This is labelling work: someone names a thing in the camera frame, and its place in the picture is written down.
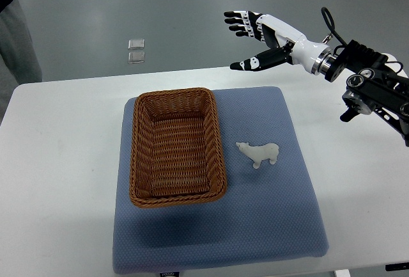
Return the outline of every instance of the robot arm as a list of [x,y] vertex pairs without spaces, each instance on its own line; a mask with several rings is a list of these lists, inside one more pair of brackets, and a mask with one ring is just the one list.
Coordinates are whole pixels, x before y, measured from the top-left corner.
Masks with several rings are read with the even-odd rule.
[[329,46],[308,41],[300,31],[271,15],[234,11],[226,12],[224,16],[227,17],[225,22],[232,24],[229,29],[235,31],[236,36],[254,37],[270,48],[231,64],[231,69],[258,71],[290,63],[301,64],[309,73],[318,75],[320,59],[330,56]]
[[323,43],[310,42],[304,34],[271,15],[245,11],[224,13],[225,22],[232,24],[229,29],[237,36],[254,37],[270,48],[250,59],[233,63],[230,68],[258,71],[283,63],[300,64],[310,74],[323,74],[329,82],[347,68],[354,74],[346,81],[343,100],[348,109],[340,119],[349,122],[359,114],[375,112],[398,131],[409,146],[409,79],[397,75],[402,68],[395,72],[389,67],[391,63],[399,62],[388,61],[388,56],[354,40],[347,44],[335,32],[329,11],[324,7],[321,12],[332,35],[341,42],[334,51],[324,43],[331,35]]

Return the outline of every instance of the black fingertip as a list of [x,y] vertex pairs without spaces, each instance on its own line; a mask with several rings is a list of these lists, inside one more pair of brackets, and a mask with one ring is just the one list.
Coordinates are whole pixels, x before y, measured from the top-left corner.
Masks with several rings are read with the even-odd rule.
[[238,36],[238,37],[243,37],[243,36],[248,36],[248,35],[249,35],[248,32],[243,32],[243,31],[236,32],[236,36]]
[[230,31],[239,31],[239,30],[241,30],[242,28],[240,27],[240,26],[229,26],[229,30]]
[[224,16],[231,18],[235,16],[235,13],[234,12],[224,12]]
[[240,66],[240,63],[233,63],[230,65],[231,70],[243,70],[242,66]]
[[242,19],[237,19],[237,18],[224,19],[224,22],[227,24],[244,24]]

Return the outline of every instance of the small glass square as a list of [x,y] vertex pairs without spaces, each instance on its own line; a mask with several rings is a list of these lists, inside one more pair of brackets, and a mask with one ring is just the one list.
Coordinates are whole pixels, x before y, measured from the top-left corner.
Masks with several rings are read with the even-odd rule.
[[143,49],[145,47],[145,39],[131,39],[129,40],[128,50]]
[[129,52],[128,64],[143,63],[145,61],[144,51]]

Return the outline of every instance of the white table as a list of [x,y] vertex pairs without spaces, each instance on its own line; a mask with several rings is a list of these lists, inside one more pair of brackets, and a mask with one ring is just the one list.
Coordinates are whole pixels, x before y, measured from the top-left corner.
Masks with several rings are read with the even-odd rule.
[[195,86],[281,88],[330,249],[323,258],[187,271],[183,277],[407,262],[409,148],[376,115],[339,120],[347,76],[328,83],[281,65],[264,72],[209,68],[18,87],[0,126],[0,276],[114,276],[123,107],[146,91]]

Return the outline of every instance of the gray floor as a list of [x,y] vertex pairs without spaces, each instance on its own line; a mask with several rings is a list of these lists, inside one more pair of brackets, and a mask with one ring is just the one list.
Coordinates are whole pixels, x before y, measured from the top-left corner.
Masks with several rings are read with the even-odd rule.
[[[339,34],[409,65],[407,0],[20,0],[44,81],[228,66],[266,47],[228,31],[223,12],[272,14],[312,41],[328,33],[326,6]],[[127,43],[145,39],[146,62],[127,63]],[[384,267],[353,277],[409,276]],[[309,275],[332,276],[330,273]]]

